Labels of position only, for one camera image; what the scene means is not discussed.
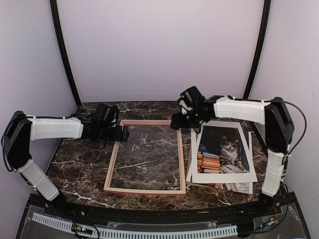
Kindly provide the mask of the white photo mat board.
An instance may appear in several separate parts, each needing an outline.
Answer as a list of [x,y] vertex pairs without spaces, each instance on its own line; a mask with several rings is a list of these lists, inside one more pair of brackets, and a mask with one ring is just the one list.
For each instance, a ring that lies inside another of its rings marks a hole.
[[[249,173],[198,173],[197,170],[197,150],[200,142],[202,128],[204,126],[217,126],[217,127],[232,127],[239,130],[243,146],[246,151],[248,163],[250,166]],[[186,177],[187,182],[199,184],[214,184],[214,183],[241,183],[241,182],[257,182],[257,176],[253,165],[251,151],[248,147],[244,131],[241,124],[238,122],[227,121],[211,121],[204,123],[200,128],[200,133],[197,134],[195,130],[191,130],[191,163]]]

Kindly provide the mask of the clear acrylic sheet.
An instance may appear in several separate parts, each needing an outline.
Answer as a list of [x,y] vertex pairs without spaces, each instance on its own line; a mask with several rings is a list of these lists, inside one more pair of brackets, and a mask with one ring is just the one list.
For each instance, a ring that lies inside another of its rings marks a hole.
[[179,190],[177,131],[169,125],[128,126],[130,136],[121,143],[111,188]]

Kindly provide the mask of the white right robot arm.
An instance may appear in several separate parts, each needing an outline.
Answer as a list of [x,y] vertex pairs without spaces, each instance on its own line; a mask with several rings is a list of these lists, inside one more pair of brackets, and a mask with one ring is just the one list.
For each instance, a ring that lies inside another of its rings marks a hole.
[[267,147],[267,167],[262,194],[274,197],[286,175],[294,123],[282,98],[246,100],[231,96],[182,96],[178,101],[180,113],[171,116],[170,127],[198,128],[201,122],[219,118],[246,120],[264,125]]

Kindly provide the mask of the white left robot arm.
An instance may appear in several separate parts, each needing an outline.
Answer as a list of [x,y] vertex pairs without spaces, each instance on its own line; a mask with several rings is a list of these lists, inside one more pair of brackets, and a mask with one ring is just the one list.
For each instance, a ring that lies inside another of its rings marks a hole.
[[117,116],[99,118],[96,115],[38,117],[16,111],[1,137],[5,167],[9,172],[18,172],[31,188],[51,202],[52,211],[59,217],[66,217],[70,205],[64,202],[64,194],[32,159],[30,143],[56,138],[126,142],[128,127],[118,125],[117,119]]

